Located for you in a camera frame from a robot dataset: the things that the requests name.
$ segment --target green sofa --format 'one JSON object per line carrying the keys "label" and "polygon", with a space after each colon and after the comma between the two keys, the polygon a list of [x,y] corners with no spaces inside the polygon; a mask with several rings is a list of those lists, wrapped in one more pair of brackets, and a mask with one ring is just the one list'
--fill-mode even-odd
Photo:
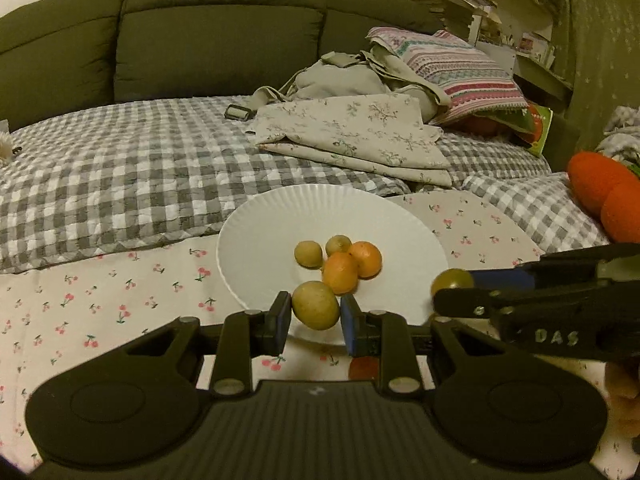
{"label": "green sofa", "polygon": [[434,33],[409,0],[42,0],[0,18],[0,118],[11,131],[90,107],[251,94],[375,25]]}

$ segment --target black buckle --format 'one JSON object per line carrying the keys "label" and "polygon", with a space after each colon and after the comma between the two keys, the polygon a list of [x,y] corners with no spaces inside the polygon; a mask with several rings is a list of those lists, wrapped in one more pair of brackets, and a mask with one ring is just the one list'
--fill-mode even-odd
{"label": "black buckle", "polygon": [[[244,116],[236,116],[229,113],[231,108],[237,108],[238,110],[244,112]],[[253,119],[255,117],[256,110],[251,110],[251,108],[247,108],[246,106],[231,104],[226,107],[225,110],[225,119],[235,119],[238,121],[248,121],[249,119]]]}

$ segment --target striped pillow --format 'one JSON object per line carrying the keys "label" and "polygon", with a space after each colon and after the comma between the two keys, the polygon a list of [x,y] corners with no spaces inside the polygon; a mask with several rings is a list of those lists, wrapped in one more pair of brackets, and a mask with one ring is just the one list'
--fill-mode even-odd
{"label": "striped pillow", "polygon": [[507,72],[484,52],[445,30],[429,36],[373,27],[367,38],[387,47],[451,97],[449,110],[431,124],[452,124],[476,112],[527,107],[520,88]]}

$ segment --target white paper plate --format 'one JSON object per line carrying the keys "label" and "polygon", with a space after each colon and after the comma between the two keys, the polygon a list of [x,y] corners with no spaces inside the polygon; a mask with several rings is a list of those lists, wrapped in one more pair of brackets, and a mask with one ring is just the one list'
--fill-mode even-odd
{"label": "white paper plate", "polygon": [[[345,186],[303,184],[257,195],[226,219],[216,258],[223,280],[248,309],[268,310],[281,290],[293,292],[320,270],[300,267],[293,249],[302,240],[323,248],[337,234],[366,240],[382,253],[382,271],[360,280],[354,297],[363,311],[387,310],[421,324],[433,311],[430,287],[448,268],[438,239],[411,213],[389,200]],[[344,344],[340,323],[311,330],[292,316],[289,334]]]}

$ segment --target green curtain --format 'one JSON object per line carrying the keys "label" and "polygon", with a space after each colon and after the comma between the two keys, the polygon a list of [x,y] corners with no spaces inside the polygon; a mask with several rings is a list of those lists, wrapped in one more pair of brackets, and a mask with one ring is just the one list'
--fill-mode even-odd
{"label": "green curtain", "polygon": [[616,106],[640,107],[640,0],[568,0],[554,30],[554,69],[574,83],[565,117],[577,150],[602,140]]}

